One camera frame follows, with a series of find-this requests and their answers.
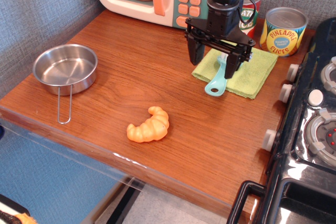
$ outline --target tin can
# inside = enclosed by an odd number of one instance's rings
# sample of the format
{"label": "tin can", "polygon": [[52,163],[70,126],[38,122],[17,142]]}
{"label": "tin can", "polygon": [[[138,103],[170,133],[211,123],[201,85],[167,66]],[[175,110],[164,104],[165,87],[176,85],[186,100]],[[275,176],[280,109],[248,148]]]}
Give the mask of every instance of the tin can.
{"label": "tin can", "polygon": [[[248,35],[250,38],[254,37],[254,30],[257,24],[257,18],[258,18],[258,13],[259,13],[260,4],[261,4],[261,0],[254,0],[254,1],[256,3],[257,8],[256,8],[256,13],[254,15],[253,20],[247,25],[239,21],[239,28],[244,34]],[[242,11],[243,20],[247,21],[251,18],[253,14],[254,5],[252,4],[250,0],[244,0],[243,9],[241,11]]]}
{"label": "tin can", "polygon": [[294,8],[277,7],[269,10],[261,33],[260,47],[281,57],[295,54],[307,23],[308,17]]}

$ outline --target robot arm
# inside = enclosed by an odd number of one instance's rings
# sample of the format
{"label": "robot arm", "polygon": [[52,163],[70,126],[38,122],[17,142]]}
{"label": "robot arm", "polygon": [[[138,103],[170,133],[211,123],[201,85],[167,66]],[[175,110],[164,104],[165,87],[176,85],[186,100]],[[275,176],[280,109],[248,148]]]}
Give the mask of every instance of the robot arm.
{"label": "robot arm", "polygon": [[[205,46],[228,54],[225,79],[232,78],[240,64],[249,61],[255,41],[239,29],[239,21],[248,24],[241,17],[244,0],[207,0],[207,19],[188,18],[185,37],[188,42],[190,61],[198,64],[204,55]],[[223,40],[236,43],[236,46]]]}

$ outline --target toy croissant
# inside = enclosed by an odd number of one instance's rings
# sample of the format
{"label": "toy croissant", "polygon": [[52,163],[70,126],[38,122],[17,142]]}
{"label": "toy croissant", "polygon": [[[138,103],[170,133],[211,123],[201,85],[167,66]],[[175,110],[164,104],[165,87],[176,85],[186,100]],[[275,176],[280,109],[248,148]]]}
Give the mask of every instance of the toy croissant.
{"label": "toy croissant", "polygon": [[148,118],[140,126],[135,127],[134,124],[128,125],[126,131],[129,140],[143,143],[160,140],[167,135],[169,127],[167,112],[158,106],[150,107],[148,112],[152,117]]}

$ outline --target green towel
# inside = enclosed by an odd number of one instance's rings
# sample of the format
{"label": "green towel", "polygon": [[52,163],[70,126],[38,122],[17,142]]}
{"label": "green towel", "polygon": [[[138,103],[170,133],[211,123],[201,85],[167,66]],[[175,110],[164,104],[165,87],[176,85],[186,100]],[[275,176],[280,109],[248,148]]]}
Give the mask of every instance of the green towel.
{"label": "green towel", "polygon": [[[227,80],[226,85],[226,90],[229,92],[250,99],[257,96],[278,59],[278,55],[257,48],[252,48],[252,52],[252,59],[249,62],[245,61],[233,77]],[[210,82],[219,69],[217,57],[220,54],[220,51],[211,49],[192,75],[202,81]]]}

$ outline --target toy stove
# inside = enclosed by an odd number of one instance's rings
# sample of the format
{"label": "toy stove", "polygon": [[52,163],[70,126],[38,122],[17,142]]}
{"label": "toy stove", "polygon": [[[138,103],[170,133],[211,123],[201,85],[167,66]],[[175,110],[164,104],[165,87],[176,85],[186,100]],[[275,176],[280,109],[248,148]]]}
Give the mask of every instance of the toy stove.
{"label": "toy stove", "polygon": [[241,185],[227,223],[247,196],[260,197],[253,223],[336,223],[336,18],[321,23],[301,65],[291,65],[280,129],[267,130],[266,185]]}

